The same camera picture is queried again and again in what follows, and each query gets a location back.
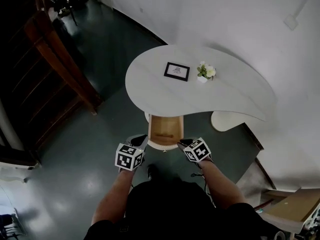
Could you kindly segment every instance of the picture frame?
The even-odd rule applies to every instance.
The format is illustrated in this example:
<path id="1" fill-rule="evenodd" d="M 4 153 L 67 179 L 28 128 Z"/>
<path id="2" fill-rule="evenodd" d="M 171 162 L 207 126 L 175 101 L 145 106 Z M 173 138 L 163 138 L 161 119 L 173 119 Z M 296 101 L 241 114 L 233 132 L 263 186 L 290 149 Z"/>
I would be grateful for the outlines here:
<path id="1" fill-rule="evenodd" d="M 187 82 L 189 77 L 189 66 L 183 66 L 168 62 L 165 68 L 164 76 Z"/>

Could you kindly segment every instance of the white flower pot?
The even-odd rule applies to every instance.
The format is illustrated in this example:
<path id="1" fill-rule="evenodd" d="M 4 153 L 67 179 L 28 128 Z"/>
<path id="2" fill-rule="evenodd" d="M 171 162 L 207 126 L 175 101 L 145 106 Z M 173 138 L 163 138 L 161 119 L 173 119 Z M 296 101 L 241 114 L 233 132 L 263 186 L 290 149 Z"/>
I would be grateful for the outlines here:
<path id="1" fill-rule="evenodd" d="M 201 83 L 205 83 L 208 81 L 208 79 L 206 79 L 204 76 L 198 76 L 198 81 L 200 81 Z"/>

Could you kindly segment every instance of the white marker cube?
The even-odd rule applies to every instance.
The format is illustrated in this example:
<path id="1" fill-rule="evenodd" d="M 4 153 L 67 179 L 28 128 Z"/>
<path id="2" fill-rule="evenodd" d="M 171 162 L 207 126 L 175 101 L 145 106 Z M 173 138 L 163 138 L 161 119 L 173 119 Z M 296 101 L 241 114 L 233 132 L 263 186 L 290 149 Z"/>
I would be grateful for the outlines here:
<path id="1" fill-rule="evenodd" d="M 210 149 L 202 138 L 198 138 L 187 146 L 183 152 L 191 162 L 200 162 L 211 154 Z"/>
<path id="2" fill-rule="evenodd" d="M 144 151 L 142 149 L 120 143 L 116 149 L 114 165 L 133 171 L 142 163 Z"/>

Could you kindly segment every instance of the black picture frame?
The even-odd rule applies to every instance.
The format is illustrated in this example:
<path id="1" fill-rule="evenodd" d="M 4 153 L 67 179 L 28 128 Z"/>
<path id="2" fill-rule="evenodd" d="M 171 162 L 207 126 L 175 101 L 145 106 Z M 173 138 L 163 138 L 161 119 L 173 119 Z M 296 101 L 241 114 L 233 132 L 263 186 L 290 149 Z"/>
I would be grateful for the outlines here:
<path id="1" fill-rule="evenodd" d="M 185 77 L 180 77 L 180 76 L 177 76 L 177 75 L 168 74 L 168 69 L 169 69 L 170 65 L 186 69 Z M 190 71 L 190 67 L 189 66 L 183 66 L 183 65 L 176 64 L 176 63 L 168 62 L 168 64 L 166 65 L 165 71 L 164 71 L 164 76 L 168 77 L 168 78 L 174 78 L 174 79 L 178 79 L 178 80 L 182 80 L 182 81 L 187 82 L 188 78 L 189 78 L 189 71 Z"/>

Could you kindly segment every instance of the white flower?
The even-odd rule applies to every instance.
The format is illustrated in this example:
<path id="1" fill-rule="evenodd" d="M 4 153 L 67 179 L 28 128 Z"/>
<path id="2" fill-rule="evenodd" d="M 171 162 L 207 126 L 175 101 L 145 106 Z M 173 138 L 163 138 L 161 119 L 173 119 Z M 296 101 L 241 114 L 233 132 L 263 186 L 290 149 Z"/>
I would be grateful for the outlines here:
<path id="1" fill-rule="evenodd" d="M 211 78 L 211 77 L 213 77 L 213 76 L 215 76 L 216 75 L 216 70 L 213 68 L 212 70 L 207 70 L 206 71 L 206 76 L 208 77 L 208 78 Z"/>

